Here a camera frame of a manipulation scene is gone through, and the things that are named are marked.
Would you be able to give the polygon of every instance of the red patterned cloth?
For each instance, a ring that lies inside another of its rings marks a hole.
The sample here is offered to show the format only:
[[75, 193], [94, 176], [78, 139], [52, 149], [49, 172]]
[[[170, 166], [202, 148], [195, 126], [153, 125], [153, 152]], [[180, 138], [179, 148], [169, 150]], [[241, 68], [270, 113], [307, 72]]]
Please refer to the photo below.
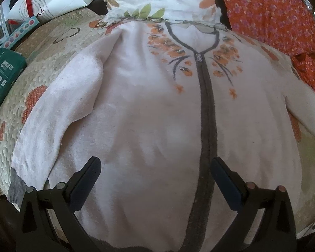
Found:
[[233, 31], [289, 56], [315, 52], [315, 21], [301, 0], [224, 0]]
[[301, 79], [315, 91], [315, 53], [293, 56], [291, 61]]

